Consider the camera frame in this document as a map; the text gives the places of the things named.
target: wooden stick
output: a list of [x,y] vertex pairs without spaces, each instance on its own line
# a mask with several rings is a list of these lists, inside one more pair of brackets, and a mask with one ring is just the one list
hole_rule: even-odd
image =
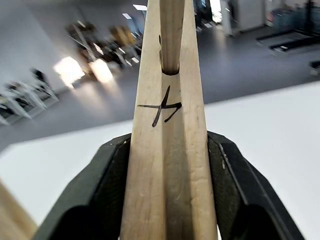
[[148,1],[121,240],[217,239],[192,0],[183,15],[181,44],[172,50],[180,53],[179,73],[168,76],[162,64],[177,66],[177,56],[159,61],[159,52],[169,52],[173,37],[160,46],[160,0]]
[[160,0],[162,72],[179,72],[185,0]]
[[29,240],[37,225],[0,181],[0,239]]

